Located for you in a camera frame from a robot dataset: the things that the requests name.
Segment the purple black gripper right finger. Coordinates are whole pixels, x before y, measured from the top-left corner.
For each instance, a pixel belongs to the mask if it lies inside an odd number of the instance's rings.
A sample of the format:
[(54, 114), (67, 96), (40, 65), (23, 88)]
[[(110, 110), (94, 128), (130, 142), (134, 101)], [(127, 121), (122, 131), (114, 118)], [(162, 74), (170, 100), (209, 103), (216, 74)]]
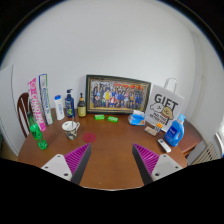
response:
[(132, 146), (132, 154), (145, 185), (182, 169), (168, 154), (158, 155), (138, 144)]

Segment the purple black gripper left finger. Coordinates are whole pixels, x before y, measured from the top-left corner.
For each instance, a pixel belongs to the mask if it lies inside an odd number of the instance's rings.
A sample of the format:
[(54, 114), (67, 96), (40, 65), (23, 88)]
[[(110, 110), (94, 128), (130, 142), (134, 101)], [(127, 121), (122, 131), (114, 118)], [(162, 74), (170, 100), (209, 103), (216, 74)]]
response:
[(79, 185), (90, 155), (91, 144), (88, 143), (66, 155), (56, 154), (42, 169)]

